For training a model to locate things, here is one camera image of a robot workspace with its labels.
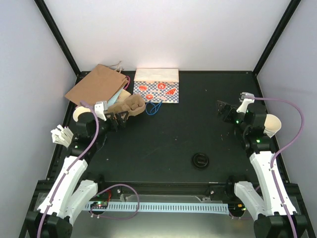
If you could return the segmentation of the brown pulp cup carrier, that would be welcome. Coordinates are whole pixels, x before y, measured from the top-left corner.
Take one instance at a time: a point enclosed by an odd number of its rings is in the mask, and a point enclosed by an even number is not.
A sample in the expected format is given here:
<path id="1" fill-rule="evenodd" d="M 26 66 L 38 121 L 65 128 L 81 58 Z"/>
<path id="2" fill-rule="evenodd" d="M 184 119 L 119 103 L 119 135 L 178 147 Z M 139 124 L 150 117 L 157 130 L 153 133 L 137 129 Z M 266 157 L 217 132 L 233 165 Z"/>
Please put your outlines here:
<path id="1" fill-rule="evenodd" d="M 137 116 L 145 110 L 146 104 L 144 99 L 139 94 L 133 94 L 127 97 L 122 102 L 117 102 L 108 107 L 108 113 L 128 112 L 129 116 Z"/>

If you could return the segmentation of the blue checkered paper bag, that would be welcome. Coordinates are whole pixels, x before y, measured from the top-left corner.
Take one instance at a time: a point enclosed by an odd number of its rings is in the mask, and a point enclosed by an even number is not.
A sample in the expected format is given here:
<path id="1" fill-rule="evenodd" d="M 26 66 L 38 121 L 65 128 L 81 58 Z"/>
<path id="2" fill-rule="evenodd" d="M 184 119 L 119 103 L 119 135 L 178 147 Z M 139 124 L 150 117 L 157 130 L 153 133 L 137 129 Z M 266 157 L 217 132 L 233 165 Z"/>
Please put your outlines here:
<path id="1" fill-rule="evenodd" d="M 179 70 L 176 68 L 138 68 L 133 93 L 145 101 L 146 113 L 155 115 L 162 104 L 179 103 Z"/>

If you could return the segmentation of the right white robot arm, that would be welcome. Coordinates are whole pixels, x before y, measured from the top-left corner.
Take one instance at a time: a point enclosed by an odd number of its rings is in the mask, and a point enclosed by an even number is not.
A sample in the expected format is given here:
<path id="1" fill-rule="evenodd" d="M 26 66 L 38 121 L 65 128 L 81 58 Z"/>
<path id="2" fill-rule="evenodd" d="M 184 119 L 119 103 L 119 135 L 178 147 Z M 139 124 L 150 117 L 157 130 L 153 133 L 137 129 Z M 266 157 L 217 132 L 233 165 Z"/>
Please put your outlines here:
<path id="1" fill-rule="evenodd" d="M 254 221 L 256 237 L 300 238 L 308 222 L 291 202 L 276 162 L 279 152 L 271 148 L 271 139 L 281 129 L 282 123 L 254 99 L 240 99 L 240 103 L 236 107 L 218 101 L 217 114 L 234 126 L 234 134 L 256 172 L 260 192 L 251 182 L 232 176 L 225 194 L 231 200 L 241 200 Z"/>

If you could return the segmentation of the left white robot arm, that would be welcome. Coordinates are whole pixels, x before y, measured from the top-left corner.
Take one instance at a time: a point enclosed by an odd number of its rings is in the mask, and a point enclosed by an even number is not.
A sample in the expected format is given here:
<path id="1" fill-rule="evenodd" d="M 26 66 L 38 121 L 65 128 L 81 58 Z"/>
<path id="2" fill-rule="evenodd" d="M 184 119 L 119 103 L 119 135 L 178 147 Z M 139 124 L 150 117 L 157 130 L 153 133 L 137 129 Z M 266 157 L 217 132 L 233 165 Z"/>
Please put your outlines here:
<path id="1" fill-rule="evenodd" d="M 67 147 L 62 169 L 49 193 L 35 211 L 29 211 L 25 223 L 32 238 L 69 238 L 73 225 L 92 198 L 110 191 L 102 175 L 87 174 L 95 153 L 106 134 L 116 129 L 114 113 L 98 113 L 92 109 L 76 118 L 76 133 Z"/>

